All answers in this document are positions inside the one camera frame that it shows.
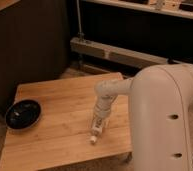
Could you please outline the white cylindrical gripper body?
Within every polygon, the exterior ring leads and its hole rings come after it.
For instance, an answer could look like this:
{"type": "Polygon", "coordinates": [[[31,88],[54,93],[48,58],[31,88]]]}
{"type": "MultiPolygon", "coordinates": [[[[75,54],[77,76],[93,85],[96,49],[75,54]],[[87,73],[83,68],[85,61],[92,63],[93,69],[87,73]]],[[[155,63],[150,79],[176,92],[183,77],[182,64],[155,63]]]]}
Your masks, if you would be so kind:
{"type": "Polygon", "coordinates": [[[111,114],[112,103],[115,101],[115,96],[100,96],[94,106],[94,117],[106,119],[111,114]]]}

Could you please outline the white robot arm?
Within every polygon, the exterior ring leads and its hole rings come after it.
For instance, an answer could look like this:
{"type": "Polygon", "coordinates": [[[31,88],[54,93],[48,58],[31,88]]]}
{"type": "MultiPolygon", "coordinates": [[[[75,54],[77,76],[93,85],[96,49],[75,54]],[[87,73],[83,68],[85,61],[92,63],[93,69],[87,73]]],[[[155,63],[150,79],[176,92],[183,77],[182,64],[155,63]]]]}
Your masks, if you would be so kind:
{"type": "Polygon", "coordinates": [[[193,64],[154,65],[124,80],[96,84],[90,142],[107,125],[117,96],[128,97],[135,171],[193,171],[188,113],[193,64]]]}

